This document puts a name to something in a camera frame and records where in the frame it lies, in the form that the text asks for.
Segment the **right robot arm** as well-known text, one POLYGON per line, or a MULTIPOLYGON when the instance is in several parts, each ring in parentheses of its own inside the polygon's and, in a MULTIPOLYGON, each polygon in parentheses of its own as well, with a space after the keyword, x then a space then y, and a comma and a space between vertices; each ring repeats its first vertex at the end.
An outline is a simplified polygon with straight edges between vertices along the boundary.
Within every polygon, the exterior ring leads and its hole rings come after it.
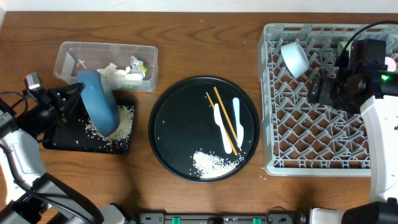
POLYGON ((311 209, 308 223, 397 223, 397 73, 385 64, 386 42, 356 40, 340 54, 335 78, 321 77, 311 103, 361 115, 368 137, 371 190, 366 205, 338 211, 311 209))

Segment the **light blue plastic knife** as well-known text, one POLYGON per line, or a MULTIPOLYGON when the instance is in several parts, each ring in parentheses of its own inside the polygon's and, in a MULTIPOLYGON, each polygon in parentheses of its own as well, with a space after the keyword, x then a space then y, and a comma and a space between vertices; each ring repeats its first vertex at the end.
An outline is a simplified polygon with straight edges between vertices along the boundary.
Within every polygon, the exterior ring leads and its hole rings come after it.
POLYGON ((234 109, 234 117, 236 122, 237 145, 238 147, 241 147, 244 138, 244 128, 240 120, 240 101, 239 98, 237 97, 233 98, 233 109, 234 109))

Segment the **light blue small bowl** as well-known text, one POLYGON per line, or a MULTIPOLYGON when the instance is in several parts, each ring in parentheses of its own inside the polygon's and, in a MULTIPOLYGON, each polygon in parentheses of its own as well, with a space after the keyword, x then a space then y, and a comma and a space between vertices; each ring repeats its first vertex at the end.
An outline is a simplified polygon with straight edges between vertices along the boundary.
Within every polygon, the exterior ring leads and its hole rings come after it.
POLYGON ((296 42, 283 45, 281 54, 293 77, 298 78, 309 69, 309 61, 304 49, 296 42))

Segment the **pink cup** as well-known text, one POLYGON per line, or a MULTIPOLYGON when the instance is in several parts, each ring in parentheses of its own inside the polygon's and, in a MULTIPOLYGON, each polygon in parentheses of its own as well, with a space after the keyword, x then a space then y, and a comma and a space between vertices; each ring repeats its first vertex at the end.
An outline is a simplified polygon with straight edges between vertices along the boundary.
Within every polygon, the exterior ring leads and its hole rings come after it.
POLYGON ((397 63, 391 57, 385 57, 385 65, 387 66, 388 72, 394 72, 397 70, 397 63))

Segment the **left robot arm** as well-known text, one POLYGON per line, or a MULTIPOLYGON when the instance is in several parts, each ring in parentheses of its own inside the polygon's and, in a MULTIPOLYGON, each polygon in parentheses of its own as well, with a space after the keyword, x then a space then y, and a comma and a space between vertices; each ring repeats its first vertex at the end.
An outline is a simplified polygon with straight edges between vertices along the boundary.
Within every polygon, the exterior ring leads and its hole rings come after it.
POLYGON ((1 223, 38 223, 49 208, 57 209, 51 223, 134 223, 130 214, 111 203, 98 208, 84 195, 49 174, 42 162, 37 137, 58 122, 67 122, 84 89, 83 83, 45 89, 36 73, 25 78, 21 102, 37 105, 17 115, 1 101, 1 169, 6 181, 6 207, 1 223))

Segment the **foil snack wrapper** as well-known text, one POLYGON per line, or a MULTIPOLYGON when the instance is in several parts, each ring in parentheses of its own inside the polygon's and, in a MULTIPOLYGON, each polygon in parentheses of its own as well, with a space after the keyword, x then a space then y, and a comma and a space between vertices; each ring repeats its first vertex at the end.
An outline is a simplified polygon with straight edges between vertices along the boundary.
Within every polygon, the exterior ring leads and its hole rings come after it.
POLYGON ((131 66, 131 69, 128 72, 128 74, 136 74, 136 75, 140 75, 142 79, 145 78, 147 69, 144 66, 143 61, 139 60, 135 56, 132 56, 130 66, 131 66))

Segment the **white napkin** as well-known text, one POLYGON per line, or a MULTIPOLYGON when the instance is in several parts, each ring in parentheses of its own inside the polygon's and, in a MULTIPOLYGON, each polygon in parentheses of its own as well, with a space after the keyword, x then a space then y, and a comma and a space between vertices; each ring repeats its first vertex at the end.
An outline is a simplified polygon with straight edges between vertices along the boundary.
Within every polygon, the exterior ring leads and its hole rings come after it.
POLYGON ((105 79, 110 80, 114 89, 128 88, 130 81, 143 81, 140 75, 128 74, 131 67, 127 66, 124 70, 117 69, 117 66, 110 63, 106 68, 100 68, 99 72, 105 79))

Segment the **white plastic spoon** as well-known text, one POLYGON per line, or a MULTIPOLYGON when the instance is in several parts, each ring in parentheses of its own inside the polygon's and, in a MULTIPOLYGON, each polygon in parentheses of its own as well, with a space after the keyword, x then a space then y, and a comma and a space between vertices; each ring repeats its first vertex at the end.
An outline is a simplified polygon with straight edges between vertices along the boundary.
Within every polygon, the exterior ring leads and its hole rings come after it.
POLYGON ((215 103, 215 105, 214 105, 213 115, 214 115, 215 123, 220 128, 220 133, 221 133, 221 138, 222 138, 222 141, 223 141, 224 151, 227 154, 231 154, 233 150, 232 150, 231 144, 230 144, 229 139, 227 137, 227 132, 226 132, 224 124, 223 124, 223 120, 222 120, 221 112, 220 112, 220 106, 217 103, 215 103))

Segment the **dark blue bowl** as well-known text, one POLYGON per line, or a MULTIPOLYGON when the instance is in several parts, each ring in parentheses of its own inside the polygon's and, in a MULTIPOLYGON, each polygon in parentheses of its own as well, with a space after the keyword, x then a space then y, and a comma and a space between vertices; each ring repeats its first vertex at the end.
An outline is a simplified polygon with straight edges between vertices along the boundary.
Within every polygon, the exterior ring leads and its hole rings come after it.
POLYGON ((96 70, 80 70, 77 78, 85 85, 81 98, 95 128, 104 137, 113 134, 120 124, 119 107, 106 79, 96 70))

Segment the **teal green bowl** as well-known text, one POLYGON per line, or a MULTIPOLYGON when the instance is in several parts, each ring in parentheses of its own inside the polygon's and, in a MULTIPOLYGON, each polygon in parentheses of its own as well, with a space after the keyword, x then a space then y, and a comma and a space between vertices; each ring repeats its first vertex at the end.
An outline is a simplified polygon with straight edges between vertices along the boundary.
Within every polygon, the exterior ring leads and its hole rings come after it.
POLYGON ((349 57, 351 52, 351 44, 351 42, 349 44, 347 44, 347 42, 338 42, 338 56, 341 57, 341 54, 344 52, 345 57, 349 57))

